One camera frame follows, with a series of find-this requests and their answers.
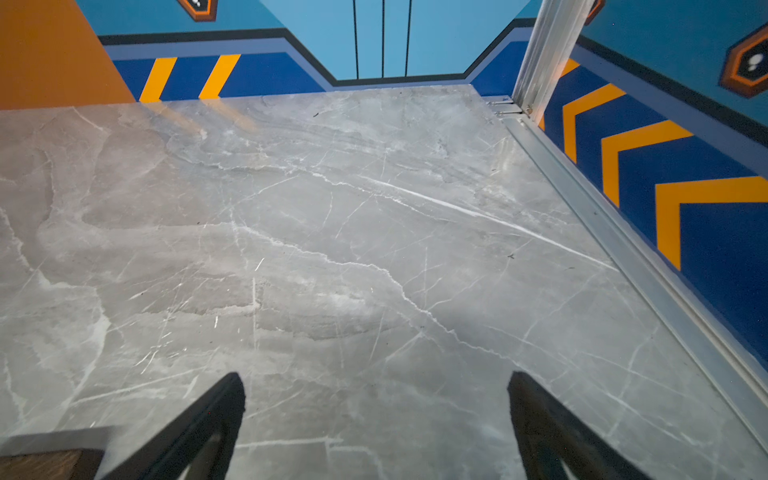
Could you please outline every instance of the floor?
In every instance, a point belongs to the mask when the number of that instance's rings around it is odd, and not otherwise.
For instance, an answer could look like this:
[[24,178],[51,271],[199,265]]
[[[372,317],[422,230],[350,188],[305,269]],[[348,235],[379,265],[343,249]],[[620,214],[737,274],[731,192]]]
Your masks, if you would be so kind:
[[542,382],[654,478],[768,458],[469,86],[0,112],[0,435],[222,375],[228,478],[524,478]]

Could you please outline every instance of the orange wall section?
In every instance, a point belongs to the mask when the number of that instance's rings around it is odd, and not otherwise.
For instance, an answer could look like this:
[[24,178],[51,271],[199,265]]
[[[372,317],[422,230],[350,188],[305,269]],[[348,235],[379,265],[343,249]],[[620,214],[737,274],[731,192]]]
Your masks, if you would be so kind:
[[0,110],[134,101],[74,0],[0,6]]

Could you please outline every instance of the black stripe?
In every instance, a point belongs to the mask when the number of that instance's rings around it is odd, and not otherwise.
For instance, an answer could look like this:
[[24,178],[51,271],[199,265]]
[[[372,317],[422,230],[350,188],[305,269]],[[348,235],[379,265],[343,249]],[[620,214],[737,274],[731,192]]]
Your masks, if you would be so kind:
[[[336,78],[321,64],[312,53],[293,36],[287,28],[262,28],[258,30],[223,30],[223,31],[191,31],[183,33],[150,33],[137,35],[103,35],[99,37],[102,45],[136,45],[149,43],[178,43],[183,41],[215,41],[215,40],[247,40],[251,38],[285,38],[309,63],[313,66],[328,83],[333,87],[346,87],[358,85],[381,85],[394,83],[410,83],[418,81],[448,81],[464,80],[472,73],[472,70],[491,53],[496,45],[501,42],[506,35],[515,27],[529,27],[535,22],[535,18],[516,18],[512,20],[504,31],[486,48],[480,56],[463,73],[458,74],[440,74],[440,75],[417,75],[411,77],[390,77],[390,78],[357,78],[356,80],[336,80]],[[357,22],[355,22],[355,40],[357,40]],[[408,49],[409,43],[406,43],[406,69],[408,67]],[[357,41],[355,41],[355,64],[357,67]]]
[[357,0],[352,0],[352,20],[355,24],[355,73],[360,78],[360,62],[357,55]]
[[384,4],[385,0],[382,0],[382,78],[384,78]]
[[413,0],[408,1],[408,37],[406,37],[406,72],[404,76],[408,76],[408,53],[411,48],[411,10],[413,10]]
[[742,135],[751,138],[755,142],[768,147],[768,127],[755,121],[744,114],[720,104],[711,98],[708,98],[697,91],[693,91],[683,84],[672,80],[657,71],[651,70],[644,65],[637,63],[631,58],[598,44],[594,40],[580,35],[577,43],[591,51],[600,58],[609,61],[613,65],[652,84],[654,87],[662,90],[677,100],[680,100],[698,111],[709,115],[722,124],[728,125]]

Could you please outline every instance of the marble floor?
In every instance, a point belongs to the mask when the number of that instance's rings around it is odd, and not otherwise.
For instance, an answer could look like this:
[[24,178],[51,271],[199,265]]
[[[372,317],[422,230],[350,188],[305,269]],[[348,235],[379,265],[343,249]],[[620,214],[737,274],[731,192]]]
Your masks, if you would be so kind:
[[467,86],[0,112],[0,435],[222,375],[228,478],[524,478],[523,369],[654,478],[768,458]]

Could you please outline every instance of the black vertical line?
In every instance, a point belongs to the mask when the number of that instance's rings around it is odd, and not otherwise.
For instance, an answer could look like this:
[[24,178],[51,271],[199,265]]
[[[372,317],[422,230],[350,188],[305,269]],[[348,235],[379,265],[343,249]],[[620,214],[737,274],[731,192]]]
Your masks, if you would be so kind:
[[406,73],[403,77],[408,76],[408,53],[411,48],[411,10],[413,8],[413,0],[408,1],[408,37],[406,38]]
[[382,78],[384,78],[384,4],[386,0],[382,0]]
[[360,79],[360,62],[357,56],[357,0],[352,0],[352,20],[355,24],[355,73],[357,79]]

